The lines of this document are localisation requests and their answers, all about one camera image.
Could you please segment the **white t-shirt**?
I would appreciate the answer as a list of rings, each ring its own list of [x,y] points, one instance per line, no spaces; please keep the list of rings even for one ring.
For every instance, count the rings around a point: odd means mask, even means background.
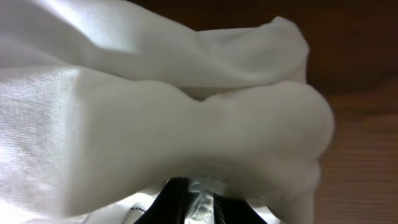
[[[174,177],[313,223],[334,128],[276,17],[195,31],[127,1],[1,2],[1,222],[121,223]]]

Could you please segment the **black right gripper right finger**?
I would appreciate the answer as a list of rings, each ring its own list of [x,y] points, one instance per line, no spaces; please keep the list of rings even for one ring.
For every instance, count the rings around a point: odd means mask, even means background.
[[[245,200],[213,194],[214,224],[267,224]]]

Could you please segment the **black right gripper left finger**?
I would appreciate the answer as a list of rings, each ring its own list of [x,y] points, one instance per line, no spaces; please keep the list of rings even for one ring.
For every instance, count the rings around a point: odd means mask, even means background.
[[[154,203],[134,224],[184,224],[189,183],[182,177],[169,179]]]

